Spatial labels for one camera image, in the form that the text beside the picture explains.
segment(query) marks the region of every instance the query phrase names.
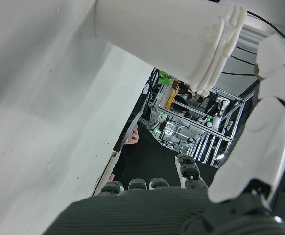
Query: black cable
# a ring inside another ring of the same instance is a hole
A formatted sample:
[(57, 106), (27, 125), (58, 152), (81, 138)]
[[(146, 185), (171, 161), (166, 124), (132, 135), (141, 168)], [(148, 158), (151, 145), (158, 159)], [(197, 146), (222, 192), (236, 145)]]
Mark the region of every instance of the black cable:
[(255, 76), (254, 74), (231, 73), (231, 72), (222, 72), (222, 74), (235, 75), (235, 76)]
[(249, 62), (249, 61), (239, 59), (239, 58), (237, 58), (237, 57), (235, 57), (235, 56), (233, 56), (233, 55), (231, 55), (231, 57), (234, 58), (234, 59), (236, 59), (236, 60), (239, 60), (239, 61), (241, 61), (241, 62), (245, 62), (245, 63), (247, 63), (247, 64), (249, 64), (249, 65), (256, 65), (256, 64), (253, 64), (253, 63), (251, 63), (251, 62)]
[(254, 53), (254, 52), (252, 52), (252, 51), (249, 51), (249, 50), (243, 49), (243, 48), (238, 47), (238, 46), (235, 46), (235, 48), (240, 49), (240, 50), (243, 50), (243, 51), (246, 51), (246, 52), (249, 52), (249, 53), (251, 53), (251, 54), (253, 54), (253, 55), (257, 55), (256, 53)]
[(273, 24), (271, 24), (269, 21), (267, 21), (265, 18), (251, 12), (251, 11), (247, 11), (248, 14), (252, 15), (252, 16), (255, 16), (257, 18), (259, 18), (260, 20), (266, 22), (268, 25), (270, 25), (275, 31), (277, 31), (284, 39), (285, 39), (285, 35), (280, 31), (278, 30)]

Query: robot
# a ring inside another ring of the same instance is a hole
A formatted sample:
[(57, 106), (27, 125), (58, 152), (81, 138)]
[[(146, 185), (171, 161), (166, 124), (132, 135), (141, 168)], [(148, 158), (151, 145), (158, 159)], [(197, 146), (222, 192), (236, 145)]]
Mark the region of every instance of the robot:
[(285, 169), (285, 45), (277, 35), (259, 44), (256, 62), (257, 105), (209, 188), (194, 160), (181, 154), (181, 187), (134, 179), (123, 191), (109, 182), (98, 196), (72, 203), (44, 234), (285, 235), (268, 205)]

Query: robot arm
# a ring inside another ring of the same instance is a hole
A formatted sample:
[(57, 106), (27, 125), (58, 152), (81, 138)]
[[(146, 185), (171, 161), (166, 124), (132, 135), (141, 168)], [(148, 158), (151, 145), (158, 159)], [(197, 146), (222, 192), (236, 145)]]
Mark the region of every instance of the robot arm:
[(216, 101), (219, 102), (220, 104), (219, 104), (219, 111), (212, 118), (212, 129), (214, 130), (217, 130), (219, 128), (225, 109), (230, 104), (230, 101), (227, 98), (220, 96), (216, 99)]
[(213, 202), (243, 192), (263, 194), (270, 201), (285, 169), (285, 45), (277, 35), (259, 44), (257, 64), (258, 75), (267, 77), (262, 77), (259, 102), (241, 137), (209, 187)]

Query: person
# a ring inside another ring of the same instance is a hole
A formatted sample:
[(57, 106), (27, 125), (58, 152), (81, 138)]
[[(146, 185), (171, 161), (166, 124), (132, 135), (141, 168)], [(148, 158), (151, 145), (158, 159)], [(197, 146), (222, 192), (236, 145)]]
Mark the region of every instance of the person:
[(139, 127), (139, 123), (136, 123), (132, 132), (129, 134), (129, 137), (125, 141), (124, 143), (125, 146), (122, 148), (120, 157), (112, 171), (112, 174), (110, 175), (108, 179), (109, 182), (117, 179), (123, 172), (128, 162), (128, 155), (130, 155), (133, 149), (135, 148), (134, 146), (131, 146), (131, 145), (135, 145), (139, 140), (138, 127)]
[[(181, 104), (184, 104), (184, 105), (187, 105), (187, 106), (188, 106), (188, 104), (186, 103), (186, 101), (184, 101), (184, 98), (182, 98), (182, 97), (180, 97), (180, 96), (178, 96), (178, 95), (174, 98), (174, 100), (176, 100), (177, 102), (179, 102), (179, 103), (181, 103)], [(174, 104), (174, 103), (173, 103), (172, 105), (173, 105), (173, 109), (177, 110), (178, 112), (183, 113), (183, 114), (185, 114), (186, 116), (187, 116), (187, 115), (190, 115), (188, 108), (185, 108), (185, 107), (183, 107), (183, 106), (181, 106), (181, 105)]]
[(178, 94), (186, 94), (189, 91), (193, 92), (192, 89), (190, 88), (190, 86), (188, 84), (185, 84), (184, 82), (181, 82), (178, 84), (180, 90), (178, 92)]
[(200, 95), (196, 93), (195, 95), (193, 95), (194, 92), (192, 91), (192, 89), (190, 88), (188, 84), (185, 84), (184, 82), (180, 82), (179, 87), (180, 87), (180, 90), (178, 91), (177, 94), (183, 99), (196, 100), (198, 103), (203, 102), (203, 98)]

